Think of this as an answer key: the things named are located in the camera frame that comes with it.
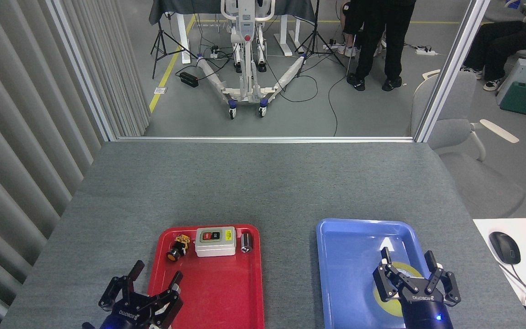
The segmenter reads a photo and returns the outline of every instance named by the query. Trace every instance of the black tablecloth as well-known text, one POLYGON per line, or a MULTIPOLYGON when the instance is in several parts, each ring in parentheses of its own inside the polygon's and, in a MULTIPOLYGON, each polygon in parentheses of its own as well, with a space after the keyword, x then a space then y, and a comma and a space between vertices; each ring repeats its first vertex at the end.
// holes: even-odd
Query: black tablecloth
MULTIPOLYGON (((150 23, 157 23, 165 12, 182 14, 189 13, 221 13, 219 0, 154 0, 150 23)), ((305 21, 315 21, 310 0, 276 0, 276 15, 292 15, 305 21)))

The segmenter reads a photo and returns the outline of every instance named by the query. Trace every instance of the person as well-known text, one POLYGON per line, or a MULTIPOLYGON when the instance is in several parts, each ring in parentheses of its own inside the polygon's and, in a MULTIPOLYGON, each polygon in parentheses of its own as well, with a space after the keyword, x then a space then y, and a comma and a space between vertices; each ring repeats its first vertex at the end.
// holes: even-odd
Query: person
POLYGON ((340 25, 342 25, 344 44, 338 47, 338 52, 349 58, 356 55, 355 48, 357 44, 360 45, 362 42, 363 32, 361 27, 363 27, 365 22, 367 11, 364 9, 364 6, 367 1, 350 0, 342 4, 340 8, 340 25))
POLYGON ((365 15, 364 40, 358 56, 358 65, 346 81, 356 90, 365 89, 365 77, 369 75, 373 64, 373 55, 383 32, 387 31, 387 53, 384 60, 386 80, 382 90, 392 91, 401 87, 401 53, 405 46, 405 35, 413 16, 416 0, 378 0, 367 3, 365 15))
POLYGON ((526 22, 484 24, 474 37, 461 71, 472 72, 479 80, 484 69, 484 90, 497 90, 505 76, 507 58, 523 49, 526 49, 526 22))

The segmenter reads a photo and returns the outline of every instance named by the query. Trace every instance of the tripod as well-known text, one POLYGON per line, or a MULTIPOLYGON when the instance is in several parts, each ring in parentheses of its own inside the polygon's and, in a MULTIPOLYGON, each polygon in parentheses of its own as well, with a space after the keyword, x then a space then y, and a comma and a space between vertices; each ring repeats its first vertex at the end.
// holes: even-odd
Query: tripod
MULTIPOLYGON (((308 35, 307 38, 305 38, 305 40, 303 40, 303 42, 301 42, 300 46, 298 48, 296 48, 296 52, 299 50, 299 48, 301 48, 305 44, 305 42, 307 40, 309 40, 310 42, 307 45, 307 49, 305 50, 305 58, 310 58, 310 55, 313 55, 313 54, 332 54, 334 56, 334 58, 336 58, 338 63, 340 63, 340 65, 342 65, 342 67, 345 67, 344 63, 342 63, 340 58, 338 58, 338 56, 336 56, 336 53, 334 52, 334 50, 332 50, 332 47, 330 47, 328 45, 326 40, 324 40, 324 38, 318 32, 318 10, 319 9, 320 9, 320 0, 316 0, 316 11, 314 13, 314 16, 316 17, 316 21, 314 22, 314 30, 311 31, 310 35, 308 35), (330 50, 329 52, 316 52, 316 46, 318 44, 318 41, 317 41, 316 38, 318 38, 318 37, 320 38, 320 40, 322 40, 322 42, 324 43, 324 46, 326 46, 326 48, 330 50)), ((299 77, 299 75, 301 73, 301 69, 303 68, 304 63, 301 64, 301 67, 300 67, 300 69, 298 71, 298 77, 299 77)))
POLYGON ((153 71, 152 79, 155 78, 155 66, 157 65, 157 61, 161 60, 162 58, 164 58, 167 55, 176 54, 176 53, 180 53, 180 52, 188 52, 188 54, 190 54, 190 56, 192 56, 193 58, 198 59, 198 56, 192 54, 192 52, 190 52, 190 50, 188 50, 186 47, 182 46, 171 35, 165 33, 165 31, 161 28, 161 17, 159 18, 159 21, 157 21, 157 25, 159 27, 159 31, 157 33, 157 37, 155 38, 154 45, 153 45, 152 50, 150 52, 150 55, 151 55, 151 54, 153 54, 153 51, 155 50, 155 62, 154 62, 154 71, 153 71), (169 39, 171 39, 173 42, 175 42, 180 49, 176 50, 175 52, 171 52, 171 53, 167 52, 167 50, 165 49, 165 41, 163 41, 163 36, 164 35, 169 37, 169 39))

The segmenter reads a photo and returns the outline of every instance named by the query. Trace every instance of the patient lift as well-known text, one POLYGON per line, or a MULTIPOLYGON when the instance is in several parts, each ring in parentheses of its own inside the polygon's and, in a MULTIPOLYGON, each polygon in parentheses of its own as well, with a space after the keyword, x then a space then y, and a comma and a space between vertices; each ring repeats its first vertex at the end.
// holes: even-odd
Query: patient lift
POLYGON ((220 93, 223 102, 228 103, 231 119, 237 115, 237 102, 259 103, 259 116, 262 118, 267 112, 267 104, 294 79, 305 56, 298 58, 273 87, 261 88, 257 71, 267 71, 263 25, 275 15, 275 0, 221 0, 221 13, 229 20, 235 67, 241 73, 240 88, 227 88, 226 82, 221 82, 202 54, 198 54, 197 65, 220 93), (252 52, 253 42, 257 45, 257 62, 252 52))

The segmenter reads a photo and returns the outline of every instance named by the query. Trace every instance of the vertical blinds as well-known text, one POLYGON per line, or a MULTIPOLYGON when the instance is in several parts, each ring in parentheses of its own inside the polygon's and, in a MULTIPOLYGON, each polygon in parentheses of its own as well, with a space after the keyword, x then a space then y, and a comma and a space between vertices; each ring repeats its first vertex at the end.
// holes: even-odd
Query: vertical blinds
POLYGON ((114 1, 0 0, 0 321, 101 143, 148 125, 127 35, 114 1))

